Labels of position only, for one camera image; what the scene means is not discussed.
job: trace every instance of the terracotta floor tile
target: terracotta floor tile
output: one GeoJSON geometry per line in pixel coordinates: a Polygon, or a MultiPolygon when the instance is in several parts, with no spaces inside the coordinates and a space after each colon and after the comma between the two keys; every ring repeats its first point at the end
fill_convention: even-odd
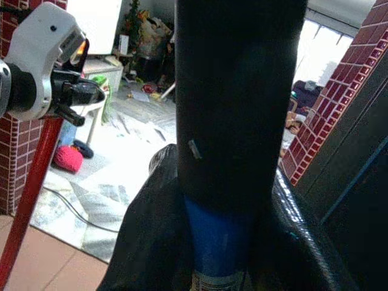
{"type": "Polygon", "coordinates": [[[107,264],[77,251],[45,290],[96,290],[107,268],[107,264]]]}
{"type": "MultiPolygon", "coordinates": [[[[0,231],[0,250],[4,248],[10,228],[8,225],[0,231]]],[[[42,290],[75,252],[74,248],[30,227],[8,282],[8,290],[42,290]]]]}
{"type": "Polygon", "coordinates": [[[12,222],[11,216],[0,215],[0,230],[12,222]]]}

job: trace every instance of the red pole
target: red pole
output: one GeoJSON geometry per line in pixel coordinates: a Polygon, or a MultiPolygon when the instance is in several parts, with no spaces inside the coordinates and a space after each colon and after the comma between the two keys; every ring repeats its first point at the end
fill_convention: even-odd
{"type": "Polygon", "coordinates": [[[62,122],[62,118],[56,118],[48,119],[44,123],[41,139],[39,140],[30,173],[24,186],[18,211],[13,220],[11,232],[8,235],[7,243],[0,259],[0,291],[4,290],[18,257],[25,232],[30,223],[36,201],[55,151],[62,122]]]}

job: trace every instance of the tiled wall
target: tiled wall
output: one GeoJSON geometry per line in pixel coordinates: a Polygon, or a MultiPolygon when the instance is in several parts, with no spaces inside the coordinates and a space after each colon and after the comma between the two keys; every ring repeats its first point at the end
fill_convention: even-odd
{"type": "MultiPolygon", "coordinates": [[[[66,9],[67,0],[51,0],[66,9]]],[[[42,0],[2,0],[2,6],[35,8],[42,0]]],[[[0,55],[4,58],[10,47],[17,22],[8,13],[2,13],[0,55]]],[[[13,213],[20,200],[25,179],[38,145],[43,121],[20,122],[9,115],[0,118],[0,213],[13,213]]]]}
{"type": "Polygon", "coordinates": [[[388,0],[377,0],[280,163],[292,185],[301,179],[341,115],[357,98],[387,45],[388,0]]]}

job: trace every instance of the black tube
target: black tube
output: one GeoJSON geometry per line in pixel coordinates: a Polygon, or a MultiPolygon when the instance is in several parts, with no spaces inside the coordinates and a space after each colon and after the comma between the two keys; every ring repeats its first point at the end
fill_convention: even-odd
{"type": "Polygon", "coordinates": [[[222,212],[269,200],[304,0],[180,0],[176,100],[180,189],[222,212]]]}

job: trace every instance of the floor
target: floor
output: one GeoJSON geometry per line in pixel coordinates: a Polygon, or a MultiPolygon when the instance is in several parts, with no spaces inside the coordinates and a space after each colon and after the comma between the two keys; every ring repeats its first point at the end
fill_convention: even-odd
{"type": "MultiPolygon", "coordinates": [[[[78,219],[53,192],[43,189],[31,225],[106,262],[110,261],[125,211],[149,175],[151,157],[176,143],[175,104],[128,99],[129,88],[113,96],[111,118],[94,135],[92,159],[77,174],[51,166],[44,186],[65,196],[88,221],[78,219]]],[[[92,117],[76,138],[86,141],[92,117]]]]}
{"type": "MultiPolygon", "coordinates": [[[[0,215],[0,253],[13,218],[0,215]]],[[[107,264],[28,228],[6,290],[96,290],[107,264]]]]}

